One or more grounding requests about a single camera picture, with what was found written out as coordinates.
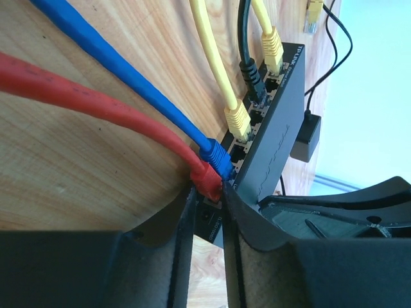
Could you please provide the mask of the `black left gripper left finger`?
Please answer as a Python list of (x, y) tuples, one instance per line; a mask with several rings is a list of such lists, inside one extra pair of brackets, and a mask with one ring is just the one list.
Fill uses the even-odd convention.
[(128, 232), (1, 232), (1, 306), (185, 307), (196, 197)]

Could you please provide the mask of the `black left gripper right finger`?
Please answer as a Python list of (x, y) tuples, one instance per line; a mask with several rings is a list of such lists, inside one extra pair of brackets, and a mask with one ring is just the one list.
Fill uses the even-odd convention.
[(230, 307), (409, 307), (410, 184), (256, 209), (224, 184), (223, 247)]

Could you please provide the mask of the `black TP-Link network switch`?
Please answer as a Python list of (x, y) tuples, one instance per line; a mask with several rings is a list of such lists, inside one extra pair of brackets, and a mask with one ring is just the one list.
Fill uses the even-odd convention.
[(265, 64), (258, 72), (265, 83), (267, 102), (256, 106), (249, 96), (243, 102), (251, 118), (251, 137), (246, 143), (226, 133), (222, 146), (233, 165), (230, 184), (252, 209), (274, 193), (304, 119), (305, 47), (284, 43), (279, 76)]

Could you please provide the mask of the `black power adapter block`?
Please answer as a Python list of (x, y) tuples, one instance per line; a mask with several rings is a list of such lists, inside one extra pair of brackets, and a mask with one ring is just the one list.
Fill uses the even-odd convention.
[(294, 142), (290, 156), (308, 163), (317, 147), (320, 138), (321, 116), (312, 114), (309, 110), (304, 113), (304, 120)]

